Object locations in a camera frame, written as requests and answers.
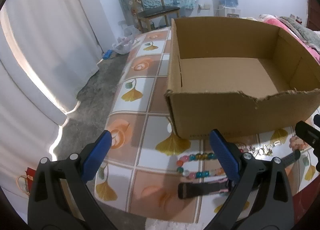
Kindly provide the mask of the red paper bag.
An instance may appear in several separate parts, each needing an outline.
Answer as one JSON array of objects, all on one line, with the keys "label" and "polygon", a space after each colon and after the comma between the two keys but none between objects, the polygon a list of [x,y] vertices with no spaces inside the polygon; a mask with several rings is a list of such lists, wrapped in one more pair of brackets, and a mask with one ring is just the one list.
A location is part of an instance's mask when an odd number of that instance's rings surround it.
[{"label": "red paper bag", "polygon": [[36,170],[28,167],[24,175],[20,175],[16,179],[16,185],[25,195],[29,196],[34,181]]}]

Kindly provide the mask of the patterned vinyl tablecloth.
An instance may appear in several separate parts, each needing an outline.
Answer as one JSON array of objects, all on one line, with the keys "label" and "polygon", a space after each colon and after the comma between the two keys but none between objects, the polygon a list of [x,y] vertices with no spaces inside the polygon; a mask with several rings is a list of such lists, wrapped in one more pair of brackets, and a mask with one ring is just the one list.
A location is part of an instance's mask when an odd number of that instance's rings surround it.
[{"label": "patterned vinyl tablecloth", "polygon": [[[129,54],[107,130],[112,146],[95,178],[94,195],[114,208],[147,218],[207,222],[222,206],[224,195],[178,198],[183,181],[221,179],[219,162],[208,138],[180,138],[173,129],[165,92],[171,51],[171,27],[139,36]],[[225,137],[241,151],[264,160],[285,157],[298,143],[295,124],[247,136]]]}]

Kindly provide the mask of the brown cardboard box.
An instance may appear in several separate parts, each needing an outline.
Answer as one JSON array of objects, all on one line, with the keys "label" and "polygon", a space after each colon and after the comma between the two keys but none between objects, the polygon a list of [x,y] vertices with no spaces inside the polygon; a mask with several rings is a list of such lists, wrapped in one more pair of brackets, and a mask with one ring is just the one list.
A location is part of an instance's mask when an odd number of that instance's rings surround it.
[{"label": "brown cardboard box", "polygon": [[319,107],[319,63],[283,28],[228,17],[171,22],[165,92],[188,140],[247,136],[307,120]]}]

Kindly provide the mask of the grey blanket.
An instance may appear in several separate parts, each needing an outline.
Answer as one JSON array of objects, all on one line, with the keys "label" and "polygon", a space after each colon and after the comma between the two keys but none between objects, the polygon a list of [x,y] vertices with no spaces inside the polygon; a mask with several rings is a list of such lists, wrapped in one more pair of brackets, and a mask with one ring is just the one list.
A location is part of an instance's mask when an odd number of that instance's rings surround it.
[{"label": "grey blanket", "polygon": [[319,53],[320,38],[318,31],[315,32],[309,28],[306,28],[289,17],[281,16],[278,17],[278,19],[288,28],[290,28],[304,44]]}]

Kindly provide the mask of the pink floral blanket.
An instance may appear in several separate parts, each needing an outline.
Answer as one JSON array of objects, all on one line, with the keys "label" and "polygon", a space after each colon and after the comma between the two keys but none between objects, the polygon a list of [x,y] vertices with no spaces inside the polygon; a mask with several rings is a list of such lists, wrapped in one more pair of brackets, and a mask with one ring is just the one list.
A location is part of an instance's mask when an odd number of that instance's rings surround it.
[{"label": "pink floral blanket", "polygon": [[280,27],[287,31],[290,35],[292,35],[295,39],[297,39],[313,56],[313,58],[319,63],[319,50],[316,49],[316,45],[309,43],[300,33],[299,31],[294,28],[288,21],[281,20],[279,17],[262,14],[258,17],[258,21],[272,24],[277,27]]}]

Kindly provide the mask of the white curtain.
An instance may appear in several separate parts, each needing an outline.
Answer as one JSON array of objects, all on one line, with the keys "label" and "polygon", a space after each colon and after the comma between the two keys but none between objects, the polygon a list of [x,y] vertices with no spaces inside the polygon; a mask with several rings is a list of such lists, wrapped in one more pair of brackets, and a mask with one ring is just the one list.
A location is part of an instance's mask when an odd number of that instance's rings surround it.
[{"label": "white curtain", "polygon": [[108,43],[99,0],[5,0],[1,7],[1,188],[23,219],[16,182],[54,148]]}]

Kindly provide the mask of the water dispenser with bottle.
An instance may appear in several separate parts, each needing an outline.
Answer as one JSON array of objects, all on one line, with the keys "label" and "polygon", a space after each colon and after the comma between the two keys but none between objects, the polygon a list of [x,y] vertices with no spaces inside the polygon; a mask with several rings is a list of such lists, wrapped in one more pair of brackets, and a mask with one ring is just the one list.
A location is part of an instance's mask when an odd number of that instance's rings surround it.
[{"label": "water dispenser with bottle", "polygon": [[218,0],[217,7],[214,9],[214,16],[239,18],[239,0]]}]

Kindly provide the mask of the white plastic bag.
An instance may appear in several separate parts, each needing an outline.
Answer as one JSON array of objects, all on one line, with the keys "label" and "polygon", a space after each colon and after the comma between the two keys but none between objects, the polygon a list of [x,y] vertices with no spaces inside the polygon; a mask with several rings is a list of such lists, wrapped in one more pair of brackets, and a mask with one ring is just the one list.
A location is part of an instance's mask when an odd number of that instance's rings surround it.
[{"label": "white plastic bag", "polygon": [[117,43],[112,44],[112,50],[120,55],[129,53],[136,37],[140,34],[141,32],[134,25],[126,27],[123,31],[123,36],[118,38]]}]

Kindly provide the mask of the wooden chair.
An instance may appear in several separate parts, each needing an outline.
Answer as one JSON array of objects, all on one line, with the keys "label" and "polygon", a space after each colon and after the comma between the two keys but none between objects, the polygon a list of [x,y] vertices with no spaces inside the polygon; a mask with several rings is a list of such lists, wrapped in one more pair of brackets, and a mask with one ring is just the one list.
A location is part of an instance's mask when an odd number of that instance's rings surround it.
[{"label": "wooden chair", "polygon": [[160,5],[147,8],[144,6],[143,0],[130,0],[131,14],[138,23],[138,30],[142,33],[152,31],[151,21],[158,17],[164,17],[165,24],[169,26],[169,14],[176,14],[180,18],[180,7],[165,5],[164,0],[160,0]]}]

